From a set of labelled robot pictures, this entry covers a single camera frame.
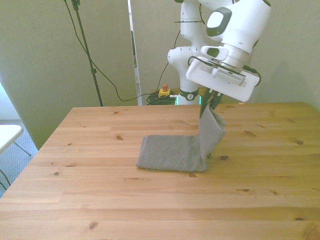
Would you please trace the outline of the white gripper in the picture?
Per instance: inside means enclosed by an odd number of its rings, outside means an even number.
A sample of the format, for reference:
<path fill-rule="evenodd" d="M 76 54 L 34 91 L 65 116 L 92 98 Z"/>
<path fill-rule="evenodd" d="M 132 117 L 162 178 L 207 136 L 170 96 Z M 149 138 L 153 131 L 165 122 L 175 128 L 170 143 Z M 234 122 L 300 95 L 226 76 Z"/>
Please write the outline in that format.
<path fill-rule="evenodd" d="M 260 79 L 246 71 L 235 72 L 219 66 L 211 60 L 193 60 L 186 72 L 186 78 L 209 88 L 205 89 L 201 96 L 200 118 L 211 98 L 211 90 L 215 91 L 210 100 L 210 107 L 214 110 L 220 103 L 222 94 L 241 102 L 248 101 Z"/>

